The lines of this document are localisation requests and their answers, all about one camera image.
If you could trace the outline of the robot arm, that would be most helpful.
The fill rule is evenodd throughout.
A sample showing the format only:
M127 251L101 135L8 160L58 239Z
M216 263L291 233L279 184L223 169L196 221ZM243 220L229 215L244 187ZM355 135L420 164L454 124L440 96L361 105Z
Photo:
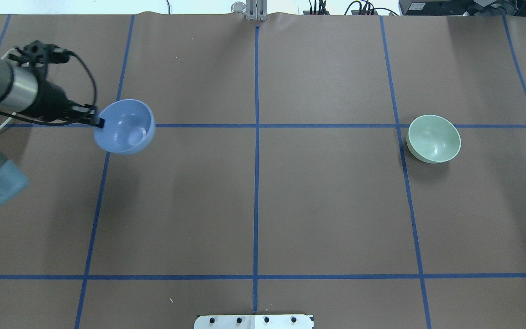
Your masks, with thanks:
M48 81L48 67L75 58L89 77L93 100L81 105L69 100L65 91ZM82 58L71 50L35 40L10 50L0 58L0 116L31 125L62 127L85 124L103 128L97 107L96 82ZM0 206L28 186L28 178L0 151Z

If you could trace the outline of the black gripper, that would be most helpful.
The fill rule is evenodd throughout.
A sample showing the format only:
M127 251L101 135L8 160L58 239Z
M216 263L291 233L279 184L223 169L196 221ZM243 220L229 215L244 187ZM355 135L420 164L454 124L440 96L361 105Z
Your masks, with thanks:
M61 121L63 125L73 123L88 124L103 129L105 120L96 118L97 107L81 105L67 99L64 90L46 80L38 81L37 94L32 103L32 117L46 124Z

